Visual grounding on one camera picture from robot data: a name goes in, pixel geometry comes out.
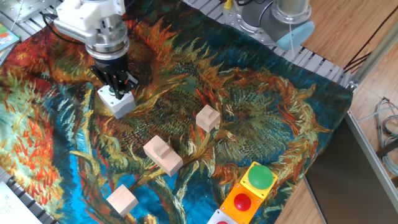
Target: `wooden table surface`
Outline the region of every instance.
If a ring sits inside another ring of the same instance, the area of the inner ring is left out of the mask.
[[[310,4],[312,6],[312,21],[316,28],[303,46],[336,65],[344,67],[370,38],[380,23],[398,5],[398,1],[310,0]],[[386,22],[359,57],[372,51],[397,20],[398,12]],[[398,105],[397,61],[398,44],[384,57],[354,94],[350,110],[357,119],[373,113],[374,107],[383,96]],[[381,119],[391,114],[391,112],[383,113]],[[378,150],[374,118],[360,123],[360,127],[374,150]],[[390,156],[398,162],[398,152],[391,152]],[[304,182],[298,184],[276,223],[322,223]]]

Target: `red button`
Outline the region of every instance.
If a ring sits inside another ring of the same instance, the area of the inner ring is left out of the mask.
[[[249,196],[245,194],[238,194],[234,199],[234,205],[239,211],[247,211],[251,206],[251,200]]]

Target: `green button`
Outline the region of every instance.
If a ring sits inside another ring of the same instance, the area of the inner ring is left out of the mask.
[[[268,167],[262,165],[256,165],[249,170],[249,182],[250,184],[259,189],[265,190],[272,185],[274,176]]]

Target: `cloth mat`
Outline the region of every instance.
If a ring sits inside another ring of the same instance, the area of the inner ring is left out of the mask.
[[[152,7],[126,21],[140,86],[121,119],[84,46],[45,28],[15,48],[0,68],[1,166],[59,223],[206,223],[257,161],[279,178],[251,223],[274,223],[352,93],[183,2]],[[221,113],[211,133],[195,124],[206,104]],[[144,154],[155,135],[183,158],[173,177]],[[139,201],[125,218],[106,201],[121,184]]]

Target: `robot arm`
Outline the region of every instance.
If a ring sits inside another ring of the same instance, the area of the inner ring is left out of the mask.
[[[85,43],[94,58],[91,71],[120,100],[138,85],[128,72],[127,26],[123,0],[65,0],[56,8],[55,27],[63,34]]]

